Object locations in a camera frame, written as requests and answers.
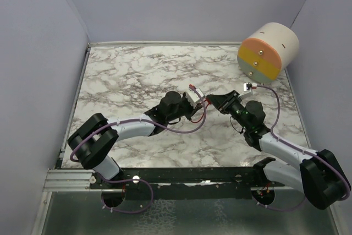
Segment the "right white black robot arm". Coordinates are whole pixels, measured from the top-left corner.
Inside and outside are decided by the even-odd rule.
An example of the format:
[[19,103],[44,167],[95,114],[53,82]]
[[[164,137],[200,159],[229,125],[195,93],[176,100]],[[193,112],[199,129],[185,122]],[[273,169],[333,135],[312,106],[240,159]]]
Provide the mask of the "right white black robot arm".
[[278,182],[292,187],[320,210],[349,197],[351,185],[335,155],[328,150],[310,150],[274,135],[265,125],[262,103],[251,100],[242,105],[236,91],[210,94],[206,99],[241,125],[250,147],[270,154],[254,165],[252,178],[257,185]]

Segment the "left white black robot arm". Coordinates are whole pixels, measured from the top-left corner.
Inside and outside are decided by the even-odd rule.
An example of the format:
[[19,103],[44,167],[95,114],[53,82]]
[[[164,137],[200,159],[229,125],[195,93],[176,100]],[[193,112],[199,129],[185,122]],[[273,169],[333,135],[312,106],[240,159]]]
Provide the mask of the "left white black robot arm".
[[80,163],[86,170],[94,170],[110,188],[121,183],[122,170],[108,156],[113,145],[138,136],[154,136],[165,130],[182,134],[168,126],[176,124],[182,117],[188,120],[203,107],[204,94],[192,89],[182,95],[169,91],[159,104],[142,115],[129,119],[108,119],[101,113],[93,114],[68,139],[72,150],[70,160]]

